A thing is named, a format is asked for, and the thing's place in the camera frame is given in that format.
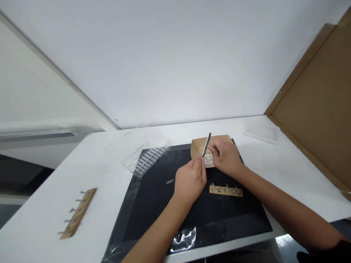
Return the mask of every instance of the hand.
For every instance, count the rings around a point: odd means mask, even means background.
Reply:
[[[190,210],[207,182],[204,158],[198,155],[195,160],[179,168],[175,177],[173,198]]]
[[[238,177],[245,167],[240,160],[237,146],[220,137],[208,145],[212,152],[213,164],[225,174],[233,177]]]

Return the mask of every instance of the transparent plastic container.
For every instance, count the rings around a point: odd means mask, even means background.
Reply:
[[[105,150],[135,176],[142,177],[172,146],[157,129],[136,128]]]
[[[278,144],[279,128],[274,125],[258,125],[247,123],[244,134],[248,137],[267,142],[269,144]]]

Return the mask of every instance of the wooden board with screws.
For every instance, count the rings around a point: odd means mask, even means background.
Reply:
[[[79,227],[79,224],[82,221],[82,218],[84,217],[84,214],[87,211],[88,206],[95,195],[96,190],[97,188],[87,190],[84,196],[82,197],[82,199],[77,200],[77,201],[80,201],[79,205],[76,209],[71,209],[70,212],[72,211],[75,211],[75,212],[71,220],[69,221],[68,226],[62,232],[62,236],[60,237],[60,239],[66,239],[66,238],[72,237],[76,233]]]
[[[219,194],[219,195],[229,195],[234,197],[242,197],[242,190],[236,187],[228,187],[226,191],[226,186],[215,186],[210,185],[210,193],[211,194]]]

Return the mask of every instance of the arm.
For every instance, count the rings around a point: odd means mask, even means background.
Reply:
[[[222,139],[208,146],[214,165],[252,192],[278,223],[307,250],[330,249],[347,239],[331,224],[242,164],[235,144]]]
[[[179,227],[206,185],[204,159],[199,155],[196,160],[179,168],[175,177],[173,197],[122,263],[154,263],[164,260]]]

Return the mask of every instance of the white wall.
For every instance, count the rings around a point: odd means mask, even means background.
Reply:
[[[350,0],[0,0],[121,128],[261,115]]]
[[[55,169],[87,134],[114,125],[0,16],[0,134],[57,128],[79,133],[0,143],[0,154]]]

